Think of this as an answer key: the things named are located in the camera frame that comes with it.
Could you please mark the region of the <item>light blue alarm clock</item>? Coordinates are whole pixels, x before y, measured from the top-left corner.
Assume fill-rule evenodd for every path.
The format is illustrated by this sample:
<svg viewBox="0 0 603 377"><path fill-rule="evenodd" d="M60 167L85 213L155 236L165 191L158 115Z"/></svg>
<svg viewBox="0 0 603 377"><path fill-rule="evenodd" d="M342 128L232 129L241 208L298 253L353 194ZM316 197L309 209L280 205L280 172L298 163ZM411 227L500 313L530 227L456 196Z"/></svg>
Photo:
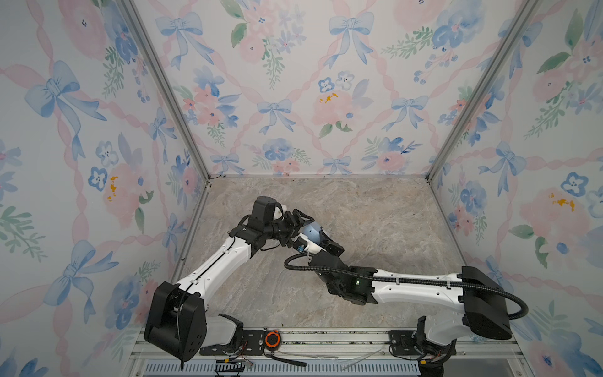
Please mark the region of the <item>light blue alarm clock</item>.
<svg viewBox="0 0 603 377"><path fill-rule="evenodd" d="M317 245L320 245L324 239L323 227L316 221L304 226L300 233Z"/></svg>

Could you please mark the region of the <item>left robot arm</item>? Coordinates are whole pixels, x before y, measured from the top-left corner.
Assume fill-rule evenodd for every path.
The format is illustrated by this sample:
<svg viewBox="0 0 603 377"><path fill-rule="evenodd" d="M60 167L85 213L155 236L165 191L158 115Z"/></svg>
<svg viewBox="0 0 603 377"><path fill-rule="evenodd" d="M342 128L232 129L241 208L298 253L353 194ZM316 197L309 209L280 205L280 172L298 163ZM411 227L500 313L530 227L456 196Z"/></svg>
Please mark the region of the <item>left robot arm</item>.
<svg viewBox="0 0 603 377"><path fill-rule="evenodd" d="M239 221L206 262L178 282L163 282L157 287L144 340L181 363L207 347L238 353L243 349L243 323L224 314L207 316L209 301L239 267L265 249L268 241L289 247L313 221L297 209L288 211L275 199L259 196L252 212Z"/></svg>

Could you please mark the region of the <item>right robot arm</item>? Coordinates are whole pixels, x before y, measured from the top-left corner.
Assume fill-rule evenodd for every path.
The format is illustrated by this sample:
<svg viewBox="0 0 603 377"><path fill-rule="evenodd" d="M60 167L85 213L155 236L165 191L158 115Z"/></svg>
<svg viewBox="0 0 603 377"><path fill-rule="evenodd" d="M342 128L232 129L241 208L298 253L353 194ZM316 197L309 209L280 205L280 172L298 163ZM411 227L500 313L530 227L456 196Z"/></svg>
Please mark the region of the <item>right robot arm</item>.
<svg viewBox="0 0 603 377"><path fill-rule="evenodd" d="M402 339L391 339L389 351L396 358L415 352L421 366L435 368L452 356L462 337L512 337L510 322L515 315L509 314L507 302L514 296L474 267L448 275L419 276L350 266L340 259L342 247L321 232L299 235L293 248L306 258L303 270L316 273L330 294L345 301L359 306L415 303L443 309L438 315L419 317L409 346Z"/></svg>

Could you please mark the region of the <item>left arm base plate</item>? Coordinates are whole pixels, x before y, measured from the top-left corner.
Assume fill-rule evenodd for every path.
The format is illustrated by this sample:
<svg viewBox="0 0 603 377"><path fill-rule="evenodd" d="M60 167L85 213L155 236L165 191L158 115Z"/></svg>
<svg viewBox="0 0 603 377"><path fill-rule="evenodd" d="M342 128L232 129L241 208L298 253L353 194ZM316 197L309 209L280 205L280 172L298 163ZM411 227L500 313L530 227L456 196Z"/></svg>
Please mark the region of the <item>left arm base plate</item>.
<svg viewBox="0 0 603 377"><path fill-rule="evenodd" d="M262 356L267 334L268 330L264 328L240 330L235 333L233 340L226 345L202 347L199 354L201 356L233 357L242 353L243 356Z"/></svg>

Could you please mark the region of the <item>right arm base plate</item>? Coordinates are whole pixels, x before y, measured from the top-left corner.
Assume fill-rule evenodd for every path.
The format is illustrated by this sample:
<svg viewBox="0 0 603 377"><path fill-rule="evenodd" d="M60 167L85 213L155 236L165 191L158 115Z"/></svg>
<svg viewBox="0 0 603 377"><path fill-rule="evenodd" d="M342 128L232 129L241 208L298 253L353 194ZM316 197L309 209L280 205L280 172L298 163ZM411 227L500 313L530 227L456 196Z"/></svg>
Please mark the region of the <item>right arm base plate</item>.
<svg viewBox="0 0 603 377"><path fill-rule="evenodd" d="M416 330L388 331L389 351L395 357L414 359L444 358L456 355L454 344L440 346L429 342L425 336L416 335Z"/></svg>

